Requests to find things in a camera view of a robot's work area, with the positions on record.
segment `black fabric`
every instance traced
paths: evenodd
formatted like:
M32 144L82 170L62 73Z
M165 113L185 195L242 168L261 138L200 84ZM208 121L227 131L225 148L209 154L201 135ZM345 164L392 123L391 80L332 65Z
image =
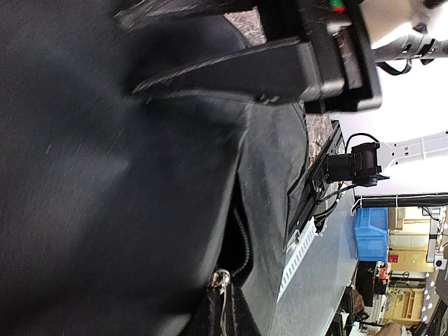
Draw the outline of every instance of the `black fabric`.
M225 309L227 336L261 336L242 290L230 284L224 295L208 287L188 327L181 336L222 336L221 313Z
M235 181L262 335L306 157L303 119L224 94L144 104L152 71L245 48L223 17L127 34L127 3L0 3L2 335L177 335L214 270Z

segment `blue bin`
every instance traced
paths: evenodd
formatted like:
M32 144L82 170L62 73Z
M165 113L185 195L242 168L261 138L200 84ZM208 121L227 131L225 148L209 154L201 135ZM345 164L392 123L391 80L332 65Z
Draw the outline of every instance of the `blue bin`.
M355 235L361 261L387 263L389 231L387 208L359 209L356 214Z

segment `workbench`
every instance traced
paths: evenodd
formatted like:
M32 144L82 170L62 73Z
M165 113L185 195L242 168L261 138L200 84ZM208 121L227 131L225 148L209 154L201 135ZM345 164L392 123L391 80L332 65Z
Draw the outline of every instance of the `workbench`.
M353 203L348 192L312 242L277 304L271 335L325 335L358 263Z

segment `green light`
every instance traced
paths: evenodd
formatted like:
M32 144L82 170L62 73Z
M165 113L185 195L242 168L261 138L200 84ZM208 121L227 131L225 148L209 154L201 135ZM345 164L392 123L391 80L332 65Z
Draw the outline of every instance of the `green light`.
M345 8L343 0L330 0L333 9Z

